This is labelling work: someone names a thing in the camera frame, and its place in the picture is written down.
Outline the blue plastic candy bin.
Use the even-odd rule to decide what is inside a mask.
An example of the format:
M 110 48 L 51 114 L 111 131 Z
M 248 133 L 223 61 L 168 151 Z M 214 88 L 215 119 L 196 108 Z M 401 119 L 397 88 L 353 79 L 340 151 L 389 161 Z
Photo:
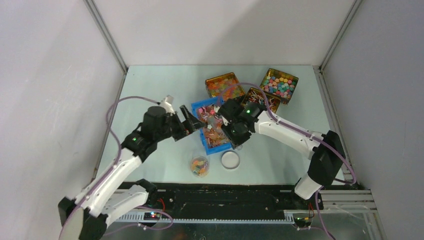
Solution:
M 212 97 L 191 104 L 193 115 L 206 124 L 200 130 L 201 143 L 207 155 L 229 150 L 232 145 L 222 130 L 223 118 L 218 115 L 218 110 L 224 103 L 222 97 Z

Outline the white jar lid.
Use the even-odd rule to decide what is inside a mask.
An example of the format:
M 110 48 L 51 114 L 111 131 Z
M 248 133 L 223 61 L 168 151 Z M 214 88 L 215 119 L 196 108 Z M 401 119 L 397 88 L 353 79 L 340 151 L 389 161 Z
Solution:
M 234 170 L 240 165 L 240 157 L 234 151 L 226 151 L 221 156 L 221 164 L 227 170 Z

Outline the clear plastic jar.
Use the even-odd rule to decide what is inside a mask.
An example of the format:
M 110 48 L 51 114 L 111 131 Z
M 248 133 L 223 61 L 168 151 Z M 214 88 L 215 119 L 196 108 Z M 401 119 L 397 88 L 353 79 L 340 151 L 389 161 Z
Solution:
M 202 155 L 196 155 L 189 164 L 190 171 L 197 177 L 205 177 L 209 173 L 210 162 Z

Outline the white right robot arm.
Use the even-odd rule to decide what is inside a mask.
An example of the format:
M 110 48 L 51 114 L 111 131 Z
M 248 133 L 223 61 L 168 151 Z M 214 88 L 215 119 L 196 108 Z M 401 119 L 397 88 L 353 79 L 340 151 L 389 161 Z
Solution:
M 310 131 L 283 119 L 266 105 L 250 102 L 242 105 L 229 99 L 217 110 L 223 119 L 222 131 L 233 147 L 243 145 L 252 134 L 260 134 L 277 140 L 298 151 L 310 161 L 306 174 L 300 178 L 291 194 L 291 204 L 304 209 L 320 188 L 329 186 L 346 160 L 340 136 Z

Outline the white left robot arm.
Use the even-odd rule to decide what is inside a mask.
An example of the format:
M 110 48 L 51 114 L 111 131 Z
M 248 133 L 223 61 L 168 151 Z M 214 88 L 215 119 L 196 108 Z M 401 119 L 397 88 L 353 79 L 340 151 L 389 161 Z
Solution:
M 141 179 L 126 192 L 113 196 L 124 180 L 168 138 L 181 140 L 206 127 L 185 105 L 180 107 L 185 120 L 180 121 L 170 106 L 151 106 L 142 122 L 123 142 L 118 143 L 117 157 L 101 176 L 76 197 L 64 197 L 58 204 L 62 229 L 61 240 L 100 240 L 108 227 L 130 210 L 153 208 L 158 202 L 157 187 Z

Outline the tin of wrapped candies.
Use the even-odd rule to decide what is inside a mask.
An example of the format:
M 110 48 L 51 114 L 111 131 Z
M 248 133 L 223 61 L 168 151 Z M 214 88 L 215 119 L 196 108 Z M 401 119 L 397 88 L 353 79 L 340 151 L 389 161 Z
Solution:
M 268 101 L 269 109 L 276 114 L 281 104 L 281 100 L 267 92 L 265 92 L 265 96 Z M 261 105 L 265 105 L 265 97 L 259 89 L 251 87 L 245 94 L 244 99 L 241 102 L 243 106 L 248 103 L 258 103 Z

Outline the tin of orange candies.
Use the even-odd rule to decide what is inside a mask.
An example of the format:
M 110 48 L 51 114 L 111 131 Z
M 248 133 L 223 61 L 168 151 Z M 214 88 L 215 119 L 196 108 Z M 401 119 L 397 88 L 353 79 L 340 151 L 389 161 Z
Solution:
M 206 79 L 204 83 L 210 98 L 217 97 L 224 92 L 222 99 L 226 101 L 228 99 L 243 97 L 246 94 L 242 86 L 232 86 L 239 83 L 238 78 L 233 72 Z

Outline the tin of pastel candies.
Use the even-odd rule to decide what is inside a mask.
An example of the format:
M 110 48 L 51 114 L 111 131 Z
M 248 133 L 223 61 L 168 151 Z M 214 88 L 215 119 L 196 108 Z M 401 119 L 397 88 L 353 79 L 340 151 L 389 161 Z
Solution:
M 293 98 L 298 83 L 298 77 L 274 68 L 269 68 L 259 87 L 264 92 L 279 99 L 281 104 L 287 105 Z

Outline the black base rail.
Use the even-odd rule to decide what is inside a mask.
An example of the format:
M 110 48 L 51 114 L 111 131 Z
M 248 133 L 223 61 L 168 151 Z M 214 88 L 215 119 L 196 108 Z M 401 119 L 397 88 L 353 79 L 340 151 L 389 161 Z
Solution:
M 146 207 L 164 210 L 171 217 L 255 217 L 276 218 L 289 211 L 306 214 L 323 210 L 321 197 L 304 200 L 292 185 L 228 185 L 155 183 L 157 189 Z

